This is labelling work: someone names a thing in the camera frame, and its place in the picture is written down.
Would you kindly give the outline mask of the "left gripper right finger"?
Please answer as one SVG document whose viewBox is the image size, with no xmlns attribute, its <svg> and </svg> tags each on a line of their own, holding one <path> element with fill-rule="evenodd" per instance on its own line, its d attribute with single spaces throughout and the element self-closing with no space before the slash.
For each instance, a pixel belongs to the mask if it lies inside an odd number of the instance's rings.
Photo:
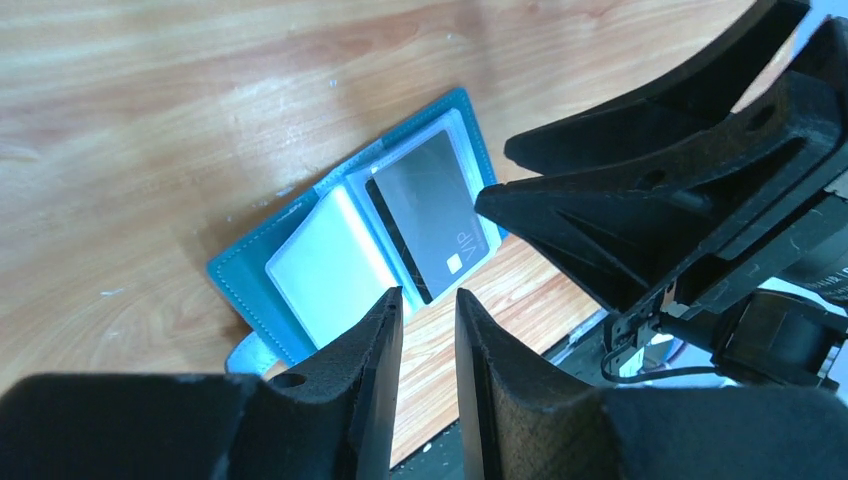
<svg viewBox="0 0 848 480">
<path fill-rule="evenodd" d="M 847 408 L 813 388 L 614 388 L 654 479 L 843 479 Z"/>
</svg>

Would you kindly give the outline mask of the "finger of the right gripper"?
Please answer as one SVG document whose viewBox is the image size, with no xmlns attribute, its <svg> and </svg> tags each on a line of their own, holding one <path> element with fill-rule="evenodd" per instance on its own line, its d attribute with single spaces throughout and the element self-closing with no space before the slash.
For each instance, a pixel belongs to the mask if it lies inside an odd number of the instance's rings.
<svg viewBox="0 0 848 480">
<path fill-rule="evenodd" d="M 509 138 L 505 156 L 540 175 L 597 169 L 678 143 L 726 119 L 810 10 L 756 1 L 696 55 L 589 110 Z"/>
</svg>

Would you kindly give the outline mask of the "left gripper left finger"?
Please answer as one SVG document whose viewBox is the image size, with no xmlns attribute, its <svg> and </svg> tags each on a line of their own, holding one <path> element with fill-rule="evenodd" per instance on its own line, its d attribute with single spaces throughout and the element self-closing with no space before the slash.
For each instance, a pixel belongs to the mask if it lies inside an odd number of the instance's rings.
<svg viewBox="0 0 848 480">
<path fill-rule="evenodd" d="M 39 374 L 1 398 L 5 479 L 385 479 L 403 342 L 399 288 L 295 367 Z"/>
</svg>

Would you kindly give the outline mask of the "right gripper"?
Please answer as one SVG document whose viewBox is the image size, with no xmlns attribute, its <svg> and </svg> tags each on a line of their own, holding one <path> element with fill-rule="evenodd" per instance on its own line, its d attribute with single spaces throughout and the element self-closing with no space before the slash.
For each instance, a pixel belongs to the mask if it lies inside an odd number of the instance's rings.
<svg viewBox="0 0 848 480">
<path fill-rule="evenodd" d="M 847 332 L 847 22 L 826 19 L 738 113 L 665 86 L 511 138 L 532 177 L 477 211 L 605 309 L 659 327 L 738 381 L 830 387 Z"/>
</svg>

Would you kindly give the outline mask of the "grey VIP credit card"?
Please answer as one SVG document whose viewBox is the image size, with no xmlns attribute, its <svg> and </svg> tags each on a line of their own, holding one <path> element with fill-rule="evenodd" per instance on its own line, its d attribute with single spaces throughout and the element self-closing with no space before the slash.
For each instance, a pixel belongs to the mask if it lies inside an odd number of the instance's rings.
<svg viewBox="0 0 848 480">
<path fill-rule="evenodd" d="M 445 130 L 378 169 L 365 191 L 425 304 L 491 252 Z"/>
</svg>

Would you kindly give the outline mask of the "teal leather card holder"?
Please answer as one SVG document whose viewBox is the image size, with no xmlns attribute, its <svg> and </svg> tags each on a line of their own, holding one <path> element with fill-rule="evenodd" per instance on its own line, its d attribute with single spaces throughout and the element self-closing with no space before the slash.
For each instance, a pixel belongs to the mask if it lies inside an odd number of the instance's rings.
<svg viewBox="0 0 848 480">
<path fill-rule="evenodd" d="M 466 89 L 455 88 L 333 168 L 303 194 L 214 257 L 208 274 L 250 326 L 229 354 L 229 373 L 294 366 L 354 326 L 392 287 L 402 312 L 444 298 L 500 247 L 505 232 L 479 216 L 491 252 L 425 304 L 365 191 L 376 171 L 439 130 L 449 133 L 472 195 L 497 181 Z"/>
</svg>

